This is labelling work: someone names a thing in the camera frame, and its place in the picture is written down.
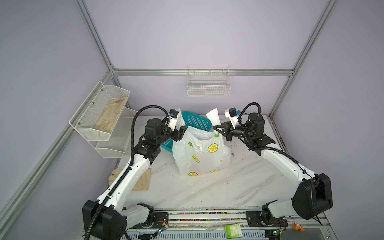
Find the white mesh shelf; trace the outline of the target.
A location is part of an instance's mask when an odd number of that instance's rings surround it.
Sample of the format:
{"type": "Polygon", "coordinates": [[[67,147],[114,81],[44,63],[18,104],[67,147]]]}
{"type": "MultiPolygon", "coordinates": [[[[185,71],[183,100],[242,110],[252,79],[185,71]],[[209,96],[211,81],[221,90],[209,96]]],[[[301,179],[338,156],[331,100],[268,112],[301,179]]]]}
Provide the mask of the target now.
{"type": "Polygon", "coordinates": [[[109,141],[129,96],[130,91],[128,90],[98,82],[81,107],[69,120],[69,125],[86,141],[109,141]],[[102,119],[107,116],[105,109],[111,102],[118,103],[119,111],[113,114],[112,119],[108,121],[109,127],[102,131],[102,119]]]}
{"type": "Polygon", "coordinates": [[[136,113],[135,110],[124,108],[110,139],[108,141],[99,141],[96,144],[95,150],[104,159],[117,159],[124,156],[130,143],[132,121],[136,113]]]}

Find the teal plastic basket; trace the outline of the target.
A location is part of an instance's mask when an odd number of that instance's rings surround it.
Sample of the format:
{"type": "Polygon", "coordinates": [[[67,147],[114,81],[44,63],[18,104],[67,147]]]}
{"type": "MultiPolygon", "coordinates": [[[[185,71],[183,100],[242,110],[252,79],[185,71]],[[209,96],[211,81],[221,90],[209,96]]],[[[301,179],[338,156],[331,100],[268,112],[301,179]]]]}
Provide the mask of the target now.
{"type": "Polygon", "coordinates": [[[179,111],[179,119],[177,124],[181,124],[181,126],[188,126],[188,130],[190,128],[195,128],[197,130],[210,132],[213,125],[208,118],[202,117],[192,112],[188,111],[179,111]]]}

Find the aluminium mounting rail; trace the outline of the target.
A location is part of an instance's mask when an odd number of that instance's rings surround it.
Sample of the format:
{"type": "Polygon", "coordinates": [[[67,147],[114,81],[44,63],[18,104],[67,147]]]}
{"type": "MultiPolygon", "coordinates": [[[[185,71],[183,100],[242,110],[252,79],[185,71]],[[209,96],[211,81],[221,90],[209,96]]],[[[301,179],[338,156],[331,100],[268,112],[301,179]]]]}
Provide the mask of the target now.
{"type": "MultiPolygon", "coordinates": [[[[146,213],[154,214],[156,211],[153,209],[146,208],[145,206],[138,205],[133,208],[131,212],[128,210],[123,210],[122,213],[119,213],[113,209],[108,209],[102,207],[101,212],[96,218],[96,223],[94,224],[91,235],[98,236],[103,235],[104,233],[112,234],[113,236],[122,234],[123,227],[127,228],[127,217],[128,214],[133,213],[146,213]]],[[[224,226],[231,224],[240,224],[241,226],[248,226],[246,219],[247,211],[218,211],[218,212],[166,212],[169,214],[169,219],[167,222],[163,223],[171,226],[172,228],[203,228],[203,227],[212,227],[212,226],[224,226]]],[[[318,219],[305,220],[299,216],[285,217],[288,221],[287,228],[293,223],[298,223],[304,226],[315,226],[320,225],[328,226],[329,222],[325,216],[319,217],[318,219]]],[[[249,227],[249,228],[278,228],[278,227],[249,227]]]]}

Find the lower white mesh shelf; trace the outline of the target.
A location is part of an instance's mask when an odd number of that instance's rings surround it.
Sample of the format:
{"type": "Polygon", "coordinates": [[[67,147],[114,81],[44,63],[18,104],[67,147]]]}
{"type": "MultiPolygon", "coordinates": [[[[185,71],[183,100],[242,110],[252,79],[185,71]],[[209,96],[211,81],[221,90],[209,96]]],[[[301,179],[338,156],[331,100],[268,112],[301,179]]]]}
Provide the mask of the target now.
{"type": "Polygon", "coordinates": [[[132,121],[136,113],[135,110],[124,108],[110,139],[108,141],[99,141],[96,144],[95,150],[104,159],[117,159],[124,156],[130,143],[132,121]]]}

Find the upper white mesh shelf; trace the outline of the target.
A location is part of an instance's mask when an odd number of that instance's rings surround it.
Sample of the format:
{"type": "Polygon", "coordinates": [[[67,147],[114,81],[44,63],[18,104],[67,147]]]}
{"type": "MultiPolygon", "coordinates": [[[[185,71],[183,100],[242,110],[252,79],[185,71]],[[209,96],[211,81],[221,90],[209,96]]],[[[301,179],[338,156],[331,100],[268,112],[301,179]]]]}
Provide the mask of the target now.
{"type": "Polygon", "coordinates": [[[69,125],[86,141],[109,141],[129,96],[130,91],[128,90],[98,82],[81,107],[69,120],[69,125]],[[102,131],[102,119],[107,116],[105,109],[111,102],[118,103],[119,111],[113,114],[112,119],[108,121],[109,127],[102,131]]]}

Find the beige glove on table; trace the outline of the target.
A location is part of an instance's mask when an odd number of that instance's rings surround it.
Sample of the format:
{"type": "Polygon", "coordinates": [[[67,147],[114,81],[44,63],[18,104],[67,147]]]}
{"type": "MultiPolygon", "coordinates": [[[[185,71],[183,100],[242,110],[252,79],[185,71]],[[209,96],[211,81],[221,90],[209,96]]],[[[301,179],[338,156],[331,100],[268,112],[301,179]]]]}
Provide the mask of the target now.
{"type": "MultiPolygon", "coordinates": [[[[117,179],[118,175],[122,172],[121,169],[114,169],[112,171],[112,174],[109,176],[109,186],[111,186],[115,180],[117,179]]],[[[147,191],[150,186],[150,178],[151,178],[151,169],[147,169],[139,178],[135,186],[133,187],[132,191],[147,191]]]]}

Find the green small box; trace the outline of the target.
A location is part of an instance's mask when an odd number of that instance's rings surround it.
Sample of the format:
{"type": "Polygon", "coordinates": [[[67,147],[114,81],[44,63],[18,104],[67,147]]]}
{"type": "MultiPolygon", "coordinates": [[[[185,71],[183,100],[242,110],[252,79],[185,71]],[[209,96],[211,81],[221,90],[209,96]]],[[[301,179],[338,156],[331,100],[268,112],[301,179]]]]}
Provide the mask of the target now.
{"type": "Polygon", "coordinates": [[[243,232],[240,224],[226,225],[225,233],[228,240],[243,237],[243,232]]]}

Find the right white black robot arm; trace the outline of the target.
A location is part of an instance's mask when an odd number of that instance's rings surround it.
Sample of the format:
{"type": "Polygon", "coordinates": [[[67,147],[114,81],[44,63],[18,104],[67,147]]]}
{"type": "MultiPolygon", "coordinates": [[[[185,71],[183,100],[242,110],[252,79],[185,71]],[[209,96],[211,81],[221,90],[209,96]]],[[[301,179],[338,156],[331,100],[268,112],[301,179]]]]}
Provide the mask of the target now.
{"type": "Polygon", "coordinates": [[[241,140],[249,151],[272,163],[296,189],[292,198],[274,200],[262,206],[261,223],[272,226],[288,216],[300,216],[305,220],[318,219],[318,215],[333,207],[331,179],[326,174],[316,174],[304,167],[283,150],[273,148],[275,141],[265,134],[265,120],[258,113],[251,113],[246,123],[238,122],[238,116],[227,113],[229,121],[214,124],[215,131],[227,141],[241,140]]]}

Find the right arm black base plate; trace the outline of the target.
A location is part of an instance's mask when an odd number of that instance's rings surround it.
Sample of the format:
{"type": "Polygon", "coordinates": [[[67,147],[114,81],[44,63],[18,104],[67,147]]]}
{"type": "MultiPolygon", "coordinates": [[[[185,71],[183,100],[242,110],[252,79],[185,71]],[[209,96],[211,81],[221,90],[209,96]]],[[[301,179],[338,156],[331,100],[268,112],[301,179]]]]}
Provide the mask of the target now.
{"type": "Polygon", "coordinates": [[[286,227],[288,225],[285,217],[275,218],[265,210],[247,211],[246,219],[249,227],[286,227]]]}

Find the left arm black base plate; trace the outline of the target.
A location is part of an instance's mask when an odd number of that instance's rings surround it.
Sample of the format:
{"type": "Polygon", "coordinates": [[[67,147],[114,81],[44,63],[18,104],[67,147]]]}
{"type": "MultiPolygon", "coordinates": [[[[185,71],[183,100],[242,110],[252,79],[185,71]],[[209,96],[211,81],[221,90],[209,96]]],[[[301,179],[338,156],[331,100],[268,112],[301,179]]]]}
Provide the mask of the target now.
{"type": "Polygon", "coordinates": [[[155,212],[154,214],[133,213],[128,214],[127,228],[129,229],[158,229],[167,222],[169,214],[166,212],[155,212]]]}

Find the orange toy right rail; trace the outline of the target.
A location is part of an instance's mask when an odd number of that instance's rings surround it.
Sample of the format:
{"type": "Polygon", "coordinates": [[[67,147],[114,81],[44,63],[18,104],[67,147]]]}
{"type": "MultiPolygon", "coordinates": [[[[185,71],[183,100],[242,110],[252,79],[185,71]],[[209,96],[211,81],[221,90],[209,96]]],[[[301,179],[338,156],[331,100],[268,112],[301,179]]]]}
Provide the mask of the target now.
{"type": "Polygon", "coordinates": [[[305,232],[304,227],[298,223],[293,223],[293,229],[298,232],[305,232]]]}

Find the beige glove in shelf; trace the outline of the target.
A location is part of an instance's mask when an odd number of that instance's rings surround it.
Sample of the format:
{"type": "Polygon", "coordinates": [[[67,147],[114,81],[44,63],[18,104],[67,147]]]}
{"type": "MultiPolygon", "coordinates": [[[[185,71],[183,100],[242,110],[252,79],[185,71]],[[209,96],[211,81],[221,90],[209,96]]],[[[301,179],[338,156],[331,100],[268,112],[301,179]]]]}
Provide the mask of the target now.
{"type": "Polygon", "coordinates": [[[123,110],[128,97],[111,100],[104,108],[102,115],[97,120],[94,128],[111,134],[123,110]]]}

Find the white plastic bag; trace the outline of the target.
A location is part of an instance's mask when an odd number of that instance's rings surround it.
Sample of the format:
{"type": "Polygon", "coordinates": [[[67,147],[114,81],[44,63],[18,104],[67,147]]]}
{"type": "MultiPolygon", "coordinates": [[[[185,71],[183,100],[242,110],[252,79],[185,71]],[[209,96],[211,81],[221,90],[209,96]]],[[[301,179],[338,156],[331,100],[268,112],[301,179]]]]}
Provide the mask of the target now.
{"type": "Polygon", "coordinates": [[[196,177],[227,168],[231,149],[217,131],[189,126],[179,141],[173,141],[173,157],[181,176],[196,177]]]}

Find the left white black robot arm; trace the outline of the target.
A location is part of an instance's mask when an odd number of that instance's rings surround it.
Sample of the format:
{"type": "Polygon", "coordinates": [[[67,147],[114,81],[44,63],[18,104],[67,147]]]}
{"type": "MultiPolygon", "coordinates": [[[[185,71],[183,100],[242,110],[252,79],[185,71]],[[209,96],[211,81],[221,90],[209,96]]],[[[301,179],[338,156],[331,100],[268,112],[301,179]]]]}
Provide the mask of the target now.
{"type": "Polygon", "coordinates": [[[169,122],[150,119],[145,133],[134,146],[128,164],[119,173],[114,183],[96,201],[88,200],[82,209],[86,240],[96,237],[101,240],[119,240],[127,229],[140,225],[149,228],[155,221],[155,208],[138,203],[129,209],[124,204],[140,177],[154,162],[166,141],[182,140],[188,126],[176,128],[176,120],[169,122]]]}

